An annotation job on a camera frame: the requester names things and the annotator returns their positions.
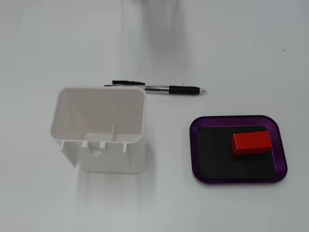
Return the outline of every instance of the textured surface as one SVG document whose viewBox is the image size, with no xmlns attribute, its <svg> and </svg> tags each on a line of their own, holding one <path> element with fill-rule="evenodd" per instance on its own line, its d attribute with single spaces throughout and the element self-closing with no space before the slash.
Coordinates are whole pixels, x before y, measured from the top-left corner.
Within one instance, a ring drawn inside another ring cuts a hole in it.
<svg viewBox="0 0 309 232">
<path fill-rule="evenodd" d="M 235 156 L 267 153 L 272 147 L 268 131 L 234 134 L 231 145 Z"/>
</svg>

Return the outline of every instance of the purple tray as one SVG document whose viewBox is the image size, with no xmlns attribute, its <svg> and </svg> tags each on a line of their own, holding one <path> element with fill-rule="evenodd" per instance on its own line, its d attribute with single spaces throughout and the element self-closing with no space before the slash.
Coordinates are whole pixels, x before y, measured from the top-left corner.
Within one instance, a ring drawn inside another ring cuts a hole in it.
<svg viewBox="0 0 309 232">
<path fill-rule="evenodd" d="M 265 127 L 272 141 L 272 154 L 276 177 L 272 179 L 203 179 L 199 175 L 197 155 L 197 129 L 203 127 Z M 267 116 L 205 116 L 194 120 L 190 127 L 191 159 L 194 176 L 201 182 L 218 183 L 274 183 L 284 179 L 287 164 L 277 123 Z"/>
</svg>

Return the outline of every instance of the black pen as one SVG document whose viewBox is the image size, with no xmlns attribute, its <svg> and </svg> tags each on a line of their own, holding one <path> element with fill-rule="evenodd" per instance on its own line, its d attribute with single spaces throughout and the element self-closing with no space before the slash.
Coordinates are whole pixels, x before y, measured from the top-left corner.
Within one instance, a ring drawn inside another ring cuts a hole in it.
<svg viewBox="0 0 309 232">
<path fill-rule="evenodd" d="M 167 93 L 167 94 L 183 94 L 183 95 L 198 95 L 207 93 L 207 89 L 190 87 L 190 86 L 148 86 L 143 82 L 137 81 L 112 81 L 110 86 L 132 86 L 141 87 L 147 93 Z"/>
</svg>

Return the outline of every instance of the pen grip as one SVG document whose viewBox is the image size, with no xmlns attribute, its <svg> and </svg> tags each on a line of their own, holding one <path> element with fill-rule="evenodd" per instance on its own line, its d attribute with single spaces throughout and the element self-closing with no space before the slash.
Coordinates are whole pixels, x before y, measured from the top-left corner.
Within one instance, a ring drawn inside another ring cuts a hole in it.
<svg viewBox="0 0 309 232">
<path fill-rule="evenodd" d="M 199 94 L 199 88 L 189 86 L 169 86 L 169 94 L 197 95 Z"/>
</svg>

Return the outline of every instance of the white plastic container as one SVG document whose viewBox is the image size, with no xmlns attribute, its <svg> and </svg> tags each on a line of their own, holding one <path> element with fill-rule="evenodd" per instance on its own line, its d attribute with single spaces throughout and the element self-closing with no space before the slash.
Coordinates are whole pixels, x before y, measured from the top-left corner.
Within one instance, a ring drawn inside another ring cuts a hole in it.
<svg viewBox="0 0 309 232">
<path fill-rule="evenodd" d="M 145 167 L 146 94 L 137 87 L 67 87 L 51 135 L 86 172 L 138 174 Z"/>
</svg>

